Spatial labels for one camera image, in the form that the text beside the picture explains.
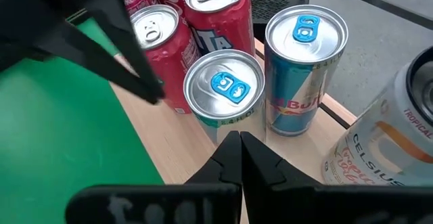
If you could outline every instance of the green surface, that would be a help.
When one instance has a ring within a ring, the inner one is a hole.
[[[110,53],[92,21],[80,27]],[[95,184],[160,184],[107,81],[61,58],[0,73],[0,223],[63,223]]]

